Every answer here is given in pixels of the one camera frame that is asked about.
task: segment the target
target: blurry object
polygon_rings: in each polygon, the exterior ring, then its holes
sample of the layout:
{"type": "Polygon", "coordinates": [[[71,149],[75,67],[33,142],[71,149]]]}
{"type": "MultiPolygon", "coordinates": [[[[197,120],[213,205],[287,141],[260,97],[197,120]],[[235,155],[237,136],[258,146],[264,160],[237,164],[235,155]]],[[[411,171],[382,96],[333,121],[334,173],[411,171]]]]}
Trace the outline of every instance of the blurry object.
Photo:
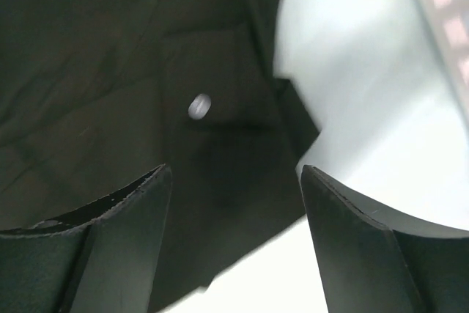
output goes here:
{"type": "Polygon", "coordinates": [[[401,213],[310,166],[301,184],[330,313],[466,313],[469,232],[401,213]]]}
{"type": "Polygon", "coordinates": [[[419,0],[469,117],[469,0],[419,0]]]}
{"type": "Polygon", "coordinates": [[[0,232],[0,312],[146,313],[171,173],[30,229],[0,232]]]}
{"type": "Polygon", "coordinates": [[[188,113],[189,117],[194,120],[200,120],[207,115],[210,107],[212,106],[212,101],[208,95],[198,95],[196,99],[189,105],[188,113]]]}

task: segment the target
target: white background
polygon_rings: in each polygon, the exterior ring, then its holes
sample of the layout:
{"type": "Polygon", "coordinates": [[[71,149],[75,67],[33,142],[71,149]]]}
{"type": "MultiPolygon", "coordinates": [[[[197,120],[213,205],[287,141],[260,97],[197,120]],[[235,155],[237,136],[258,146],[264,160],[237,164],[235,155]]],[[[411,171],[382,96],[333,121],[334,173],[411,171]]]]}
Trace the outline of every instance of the white background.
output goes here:
{"type": "MultiPolygon", "coordinates": [[[[283,0],[276,69],[322,128],[299,169],[469,229],[468,137],[416,0],[283,0]]],[[[306,220],[167,312],[326,313],[306,220]]]]}

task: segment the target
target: dark green fabric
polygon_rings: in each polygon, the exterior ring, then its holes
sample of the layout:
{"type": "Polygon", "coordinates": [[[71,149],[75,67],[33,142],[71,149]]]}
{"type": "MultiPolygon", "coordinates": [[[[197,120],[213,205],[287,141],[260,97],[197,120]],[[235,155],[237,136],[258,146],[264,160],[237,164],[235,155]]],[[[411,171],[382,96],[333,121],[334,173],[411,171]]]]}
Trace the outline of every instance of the dark green fabric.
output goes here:
{"type": "Polygon", "coordinates": [[[0,0],[0,229],[53,218],[170,164],[155,312],[300,218],[298,148],[272,77],[277,8],[0,0]],[[187,110],[201,93],[212,108],[196,122],[187,110]]]}

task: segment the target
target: small white dot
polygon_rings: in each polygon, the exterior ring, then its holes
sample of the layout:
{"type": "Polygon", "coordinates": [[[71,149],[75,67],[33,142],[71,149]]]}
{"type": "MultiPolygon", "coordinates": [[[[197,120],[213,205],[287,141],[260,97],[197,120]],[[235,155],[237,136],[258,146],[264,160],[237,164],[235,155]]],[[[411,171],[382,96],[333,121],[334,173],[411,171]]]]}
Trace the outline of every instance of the small white dot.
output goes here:
{"type": "Polygon", "coordinates": [[[189,105],[189,117],[194,120],[200,120],[207,115],[210,107],[212,106],[212,100],[208,95],[198,95],[196,99],[189,105]]]}

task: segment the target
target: black plastic piece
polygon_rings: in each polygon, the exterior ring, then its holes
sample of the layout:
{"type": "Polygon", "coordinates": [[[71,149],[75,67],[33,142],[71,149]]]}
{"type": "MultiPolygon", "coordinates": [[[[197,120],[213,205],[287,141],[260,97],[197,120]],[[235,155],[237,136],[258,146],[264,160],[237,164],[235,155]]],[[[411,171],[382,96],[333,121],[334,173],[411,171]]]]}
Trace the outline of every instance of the black plastic piece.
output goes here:
{"type": "Polygon", "coordinates": [[[145,313],[170,193],[160,167],[71,213],[0,232],[0,312],[145,313]]]}
{"type": "Polygon", "coordinates": [[[278,85],[278,107],[280,108],[293,152],[296,158],[300,160],[313,142],[316,141],[320,132],[306,110],[292,81],[285,78],[277,78],[276,83],[278,85]]]}
{"type": "Polygon", "coordinates": [[[469,232],[387,207],[305,167],[303,198],[330,313],[463,313],[469,232]]]}

